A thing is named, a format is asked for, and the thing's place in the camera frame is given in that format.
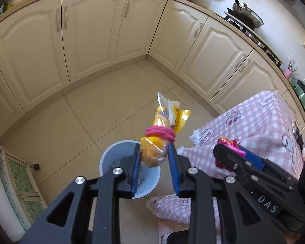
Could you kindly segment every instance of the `black pants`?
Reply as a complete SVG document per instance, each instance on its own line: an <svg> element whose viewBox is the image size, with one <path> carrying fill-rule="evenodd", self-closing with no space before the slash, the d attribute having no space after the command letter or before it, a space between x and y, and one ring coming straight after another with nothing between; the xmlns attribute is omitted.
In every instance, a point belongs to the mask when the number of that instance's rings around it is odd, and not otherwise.
<svg viewBox="0 0 305 244"><path fill-rule="evenodd" d="M189 239L189 230L171 233L167 238L167 244L187 244Z"/></svg>

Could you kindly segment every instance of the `cabinet handle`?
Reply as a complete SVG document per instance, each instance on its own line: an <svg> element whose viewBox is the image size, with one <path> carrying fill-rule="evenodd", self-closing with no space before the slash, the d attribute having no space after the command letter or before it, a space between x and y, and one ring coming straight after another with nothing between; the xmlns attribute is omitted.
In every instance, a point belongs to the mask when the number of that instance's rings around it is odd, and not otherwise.
<svg viewBox="0 0 305 244"><path fill-rule="evenodd" d="M126 18L128 16L128 13L130 12L130 1L128 1L128 4L126 5L126 10L125 10L125 14L124 14L124 18Z"/></svg>
<svg viewBox="0 0 305 244"><path fill-rule="evenodd" d="M56 10L56 31L59 32L60 31L60 9Z"/></svg>
<svg viewBox="0 0 305 244"><path fill-rule="evenodd" d="M194 33L194 37L196 38L196 36L198 35L198 31L200 30L200 28L203 26L203 24L202 23L200 23L199 25L198 25L198 27L197 27L197 29L196 29L196 31L195 31L195 33Z"/></svg>
<svg viewBox="0 0 305 244"><path fill-rule="evenodd" d="M237 64L235 65L235 69L237 69L240 65L241 65L241 61L244 60L246 58L246 54L244 54L241 59L239 60L239 62L237 62Z"/></svg>
<svg viewBox="0 0 305 244"><path fill-rule="evenodd" d="M64 7L64 29L68 28L68 7Z"/></svg>
<svg viewBox="0 0 305 244"><path fill-rule="evenodd" d="M239 69L239 72L242 72L243 69L245 69L245 68L247 67L247 65L248 65L250 62L251 62L251 59L249 58L249 59L247 60L247 62L245 63L245 65Z"/></svg>

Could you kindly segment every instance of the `caster wheel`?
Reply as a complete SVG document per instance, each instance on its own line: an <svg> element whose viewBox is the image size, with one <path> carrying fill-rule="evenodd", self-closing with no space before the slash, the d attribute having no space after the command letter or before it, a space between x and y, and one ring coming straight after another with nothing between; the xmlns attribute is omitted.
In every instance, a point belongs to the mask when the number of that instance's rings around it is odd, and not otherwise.
<svg viewBox="0 0 305 244"><path fill-rule="evenodd" d="M39 170L40 169L40 165L37 163L34 163L34 170Z"/></svg>

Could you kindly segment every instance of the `gas stove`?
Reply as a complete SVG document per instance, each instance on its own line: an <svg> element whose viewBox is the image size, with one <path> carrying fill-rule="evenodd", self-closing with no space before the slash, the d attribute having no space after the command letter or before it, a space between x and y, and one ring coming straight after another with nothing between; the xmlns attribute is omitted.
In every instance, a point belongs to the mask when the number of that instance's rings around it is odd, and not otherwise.
<svg viewBox="0 0 305 244"><path fill-rule="evenodd" d="M269 56L269 58L273 61L273 63L280 68L283 62L279 59L279 57L273 52L273 50L249 27L247 27L244 23L239 21L237 18L225 12L226 17L225 20L232 24L234 27L239 29L242 33L244 33L247 37L249 37L259 48L261 48L265 54Z"/></svg>

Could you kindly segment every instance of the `stove burner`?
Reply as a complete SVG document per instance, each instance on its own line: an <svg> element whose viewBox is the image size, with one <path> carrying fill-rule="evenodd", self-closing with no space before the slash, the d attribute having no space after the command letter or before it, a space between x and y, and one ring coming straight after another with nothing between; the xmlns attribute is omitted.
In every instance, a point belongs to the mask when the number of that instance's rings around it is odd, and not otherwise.
<svg viewBox="0 0 305 244"><path fill-rule="evenodd" d="M265 54L267 54L269 56L269 58L273 61L273 63L280 68L281 67L281 61L279 60L279 58L275 55L275 53L269 49L269 47L262 42L262 40L256 36L255 34L253 34L249 29L247 29L241 22L237 21L236 19L232 19L230 16L226 16L225 20L227 22L229 22L230 24L232 24L234 27L236 27L237 29L239 29L242 33L244 33L245 35L247 35L259 48L261 48Z"/></svg>

